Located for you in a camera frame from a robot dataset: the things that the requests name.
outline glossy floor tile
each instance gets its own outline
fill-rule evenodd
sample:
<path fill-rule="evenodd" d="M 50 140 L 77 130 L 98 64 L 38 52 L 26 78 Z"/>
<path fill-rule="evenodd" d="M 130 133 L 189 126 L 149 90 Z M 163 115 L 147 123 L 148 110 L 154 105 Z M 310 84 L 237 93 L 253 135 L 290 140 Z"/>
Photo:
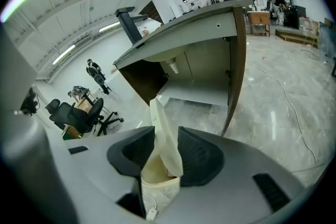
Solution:
<path fill-rule="evenodd" d="M 260 149 L 305 186 L 336 149 L 336 80 L 324 60 L 310 46 L 247 36 L 243 87 L 225 134 Z"/>

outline white cable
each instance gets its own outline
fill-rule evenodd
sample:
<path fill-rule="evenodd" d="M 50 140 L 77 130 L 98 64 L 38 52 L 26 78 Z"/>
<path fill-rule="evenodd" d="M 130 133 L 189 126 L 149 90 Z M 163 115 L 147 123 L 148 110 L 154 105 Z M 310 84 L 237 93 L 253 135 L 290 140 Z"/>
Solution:
<path fill-rule="evenodd" d="M 142 193 L 142 195 L 144 195 L 144 194 L 148 195 L 149 197 L 151 197 L 153 199 L 153 201 L 155 202 L 154 209 L 156 210 L 156 208 L 157 208 L 157 202 L 156 202 L 156 200 L 151 195 L 149 195 L 148 193 Z"/>
<path fill-rule="evenodd" d="M 254 66 L 254 65 L 252 65 L 252 64 L 250 64 L 250 63 L 246 63 L 246 64 L 248 64 L 248 65 L 250 65 L 250 66 L 253 66 L 253 67 L 259 69 L 260 71 L 264 72 L 264 73 L 265 73 L 267 76 L 269 76 L 270 78 L 275 79 L 275 80 L 281 85 L 281 87 L 282 87 L 282 89 L 283 89 L 283 92 L 285 93 L 285 96 L 286 96 L 286 99 L 287 99 L 288 103 L 290 104 L 290 106 L 291 106 L 291 107 L 293 108 L 293 110 L 294 110 L 296 119 L 297 119 L 297 121 L 298 121 L 299 130 L 300 130 L 300 133 L 301 133 L 301 136 L 302 136 L 302 140 L 303 140 L 305 146 L 307 147 L 307 149 L 308 149 L 308 150 L 311 152 L 311 154 L 313 155 L 315 165 L 317 165 L 316 157 L 315 157 L 315 154 L 314 154 L 313 150 L 311 150 L 311 148 L 307 145 L 306 140 L 304 140 L 305 138 L 303 137 L 302 129 L 301 129 L 301 126 L 300 126 L 300 121 L 299 121 L 299 118 L 298 118 L 298 113 L 296 112 L 296 110 L 295 110 L 294 106 L 292 105 L 292 103 L 289 101 L 289 99 L 288 99 L 288 97 L 287 97 L 287 92 L 285 91 L 284 87 L 282 86 L 280 80 L 278 80 L 278 79 L 272 77 L 270 74 L 268 74 L 266 71 L 260 69 L 259 67 L 256 67 L 256 66 Z"/>

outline marble floor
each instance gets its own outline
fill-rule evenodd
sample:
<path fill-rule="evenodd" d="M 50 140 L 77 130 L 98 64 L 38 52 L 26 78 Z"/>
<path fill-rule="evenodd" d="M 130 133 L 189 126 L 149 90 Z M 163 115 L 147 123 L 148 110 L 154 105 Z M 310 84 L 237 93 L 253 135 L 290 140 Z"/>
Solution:
<path fill-rule="evenodd" d="M 243 86 L 224 134 L 258 148 L 306 187 L 336 152 L 336 79 L 330 75 L 332 61 L 324 60 L 314 48 L 248 35 Z M 130 102 L 110 102 L 125 122 L 114 124 L 109 133 L 151 124 L 149 107 L 136 93 Z M 223 135 L 227 107 L 173 98 L 160 102 L 177 126 Z M 169 189 L 145 192 L 160 210 L 171 200 Z M 144 201 L 147 209 L 153 206 L 150 197 Z"/>
<path fill-rule="evenodd" d="M 305 186 L 335 154 L 336 80 L 324 60 L 318 50 L 276 36 L 247 36 L 242 91 L 225 133 L 260 149 Z"/>

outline desk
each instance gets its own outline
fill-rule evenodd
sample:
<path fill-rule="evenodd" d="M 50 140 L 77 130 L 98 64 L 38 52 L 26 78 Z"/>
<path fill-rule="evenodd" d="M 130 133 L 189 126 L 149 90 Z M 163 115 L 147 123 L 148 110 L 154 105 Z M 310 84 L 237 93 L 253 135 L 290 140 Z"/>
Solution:
<path fill-rule="evenodd" d="M 242 7 L 252 3 L 227 1 L 187 13 L 139 40 L 113 64 L 148 105 L 164 95 L 228 106 L 226 131 L 245 70 Z M 178 73 L 166 62 L 170 59 Z"/>
<path fill-rule="evenodd" d="M 269 12 L 247 12 L 250 21 L 251 34 L 268 34 L 270 36 L 270 19 Z M 265 25 L 264 31 L 253 31 L 253 25 Z"/>

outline black office chair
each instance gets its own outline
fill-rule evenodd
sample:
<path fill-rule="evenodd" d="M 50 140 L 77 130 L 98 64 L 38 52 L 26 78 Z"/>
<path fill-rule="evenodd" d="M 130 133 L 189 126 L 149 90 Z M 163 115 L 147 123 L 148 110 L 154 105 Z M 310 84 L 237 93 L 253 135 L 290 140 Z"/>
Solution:
<path fill-rule="evenodd" d="M 94 125 L 99 123 L 101 125 L 97 136 L 104 133 L 107 135 L 106 128 L 113 122 L 120 121 L 123 122 L 123 118 L 110 120 L 112 115 L 117 115 L 117 112 L 112 112 L 105 121 L 102 121 L 104 117 L 100 115 L 103 108 L 104 101 L 102 98 L 98 99 L 92 106 L 89 113 L 84 110 L 75 108 L 75 103 L 72 105 L 68 103 L 62 103 L 60 106 L 56 107 L 52 115 L 49 117 L 50 120 L 56 123 L 68 124 L 76 128 L 79 133 L 91 132 Z"/>
<path fill-rule="evenodd" d="M 45 107 L 45 109 L 47 109 L 50 114 L 53 114 L 56 111 L 56 109 L 59 107 L 60 104 L 61 104 L 61 101 L 59 101 L 58 99 L 53 99 Z M 65 124 L 63 124 L 63 123 L 54 122 L 54 125 L 59 127 L 61 130 L 64 130 L 64 128 L 65 128 Z"/>

